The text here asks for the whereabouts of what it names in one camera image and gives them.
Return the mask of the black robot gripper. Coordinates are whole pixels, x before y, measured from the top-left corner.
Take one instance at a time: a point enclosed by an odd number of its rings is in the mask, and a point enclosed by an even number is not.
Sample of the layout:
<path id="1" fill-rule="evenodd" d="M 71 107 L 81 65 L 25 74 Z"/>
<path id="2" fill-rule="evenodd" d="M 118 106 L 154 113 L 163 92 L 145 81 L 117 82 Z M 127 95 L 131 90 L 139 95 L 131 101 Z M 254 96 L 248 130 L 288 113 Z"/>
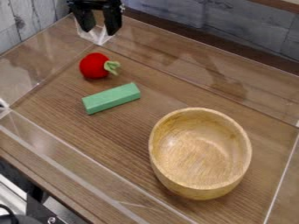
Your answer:
<path id="1" fill-rule="evenodd" d="M 93 11 L 103 11 L 107 35 L 114 36 L 123 25 L 123 12 L 126 6 L 122 0 L 67 0 L 67 5 L 85 32 L 90 32 L 97 26 Z"/>

